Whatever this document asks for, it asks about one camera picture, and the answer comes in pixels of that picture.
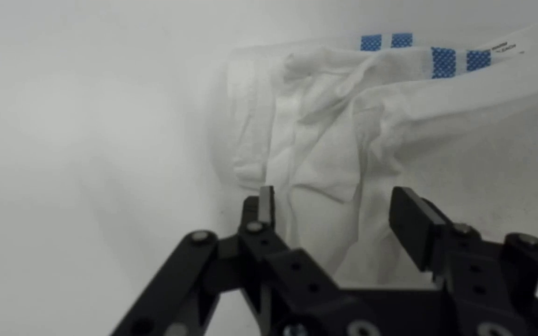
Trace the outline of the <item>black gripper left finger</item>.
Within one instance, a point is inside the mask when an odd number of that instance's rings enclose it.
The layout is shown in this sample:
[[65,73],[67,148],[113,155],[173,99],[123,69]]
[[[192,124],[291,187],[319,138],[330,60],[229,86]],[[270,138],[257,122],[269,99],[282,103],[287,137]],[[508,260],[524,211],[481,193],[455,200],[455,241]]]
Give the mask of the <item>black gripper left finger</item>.
[[261,187],[242,202],[239,245],[244,250],[270,250],[274,245],[274,189]]

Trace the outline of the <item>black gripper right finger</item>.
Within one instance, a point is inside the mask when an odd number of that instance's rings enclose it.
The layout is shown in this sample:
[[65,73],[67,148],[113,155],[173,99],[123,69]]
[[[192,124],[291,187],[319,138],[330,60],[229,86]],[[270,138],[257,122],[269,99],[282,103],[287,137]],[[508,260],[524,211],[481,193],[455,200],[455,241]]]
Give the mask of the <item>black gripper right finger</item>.
[[452,222],[409,187],[392,189],[388,226],[420,273],[440,269],[446,239],[480,239],[472,226]]

